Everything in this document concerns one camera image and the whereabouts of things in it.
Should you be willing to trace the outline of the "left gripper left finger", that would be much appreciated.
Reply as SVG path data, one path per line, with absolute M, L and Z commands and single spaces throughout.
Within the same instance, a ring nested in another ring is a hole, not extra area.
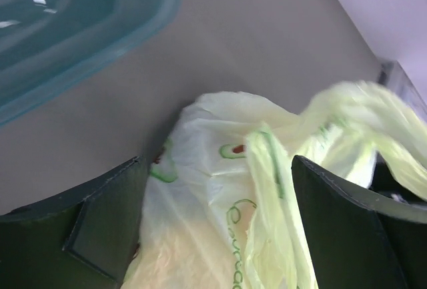
M 147 165 L 103 175 L 1 217 L 2 288 L 119 288 L 138 249 Z

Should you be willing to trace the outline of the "light green plastic bag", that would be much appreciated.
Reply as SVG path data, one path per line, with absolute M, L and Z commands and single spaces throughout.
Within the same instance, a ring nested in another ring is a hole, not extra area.
M 125 288 L 317 288 L 291 166 L 304 156 L 368 188 L 382 156 L 426 197 L 426 122 L 372 82 L 341 82 L 300 114 L 245 92 L 185 107 L 152 162 Z

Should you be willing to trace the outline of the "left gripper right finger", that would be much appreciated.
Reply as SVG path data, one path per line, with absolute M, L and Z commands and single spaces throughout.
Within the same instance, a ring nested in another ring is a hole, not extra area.
M 320 288 L 426 287 L 426 201 L 386 164 L 368 189 L 302 156 L 292 177 Z

